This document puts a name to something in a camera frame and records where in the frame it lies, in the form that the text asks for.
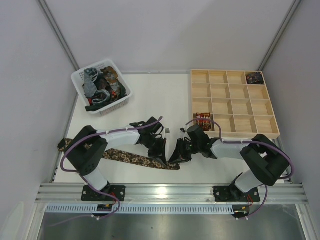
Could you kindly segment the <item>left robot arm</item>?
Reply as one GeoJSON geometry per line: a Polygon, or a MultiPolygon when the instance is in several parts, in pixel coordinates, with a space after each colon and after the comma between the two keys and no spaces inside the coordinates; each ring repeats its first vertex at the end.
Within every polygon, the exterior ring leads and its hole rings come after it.
{"type": "Polygon", "coordinates": [[[106,151],[123,145],[142,145],[148,149],[147,155],[151,161],[161,166],[167,164],[166,139],[162,137],[164,126],[160,121],[152,116],[148,121],[130,123],[125,128],[109,131],[85,126],[63,151],[63,159],[72,164],[85,183],[108,194],[111,185],[99,168],[106,151]]]}

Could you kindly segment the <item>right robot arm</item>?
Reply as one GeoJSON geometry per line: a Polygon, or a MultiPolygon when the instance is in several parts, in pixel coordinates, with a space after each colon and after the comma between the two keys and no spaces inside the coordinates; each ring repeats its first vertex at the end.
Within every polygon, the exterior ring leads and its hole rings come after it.
{"type": "Polygon", "coordinates": [[[189,162],[195,154],[208,159],[243,160],[247,164],[249,170],[237,176],[229,186],[234,195],[248,193],[261,185],[273,186],[289,167],[294,172],[288,155],[262,134],[249,140],[231,141],[210,138],[205,133],[189,133],[177,140],[169,163],[189,162]]]}

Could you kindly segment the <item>brown floral tie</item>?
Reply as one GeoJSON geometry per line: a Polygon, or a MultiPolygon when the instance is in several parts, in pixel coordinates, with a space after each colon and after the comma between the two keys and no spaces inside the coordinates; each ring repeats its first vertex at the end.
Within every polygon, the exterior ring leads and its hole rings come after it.
{"type": "MultiPolygon", "coordinates": [[[[57,149],[59,152],[65,152],[69,146],[71,146],[73,139],[71,138],[63,138],[60,143],[57,145],[57,149]]],[[[86,150],[89,150],[92,144],[82,143],[86,150]]],[[[168,171],[179,171],[181,166],[179,163],[167,163],[167,165],[162,165],[160,162],[129,152],[125,152],[122,150],[111,148],[106,150],[103,155],[103,159],[132,164],[136,166],[151,168],[151,169],[159,169],[159,170],[168,170],[168,171]]]]}

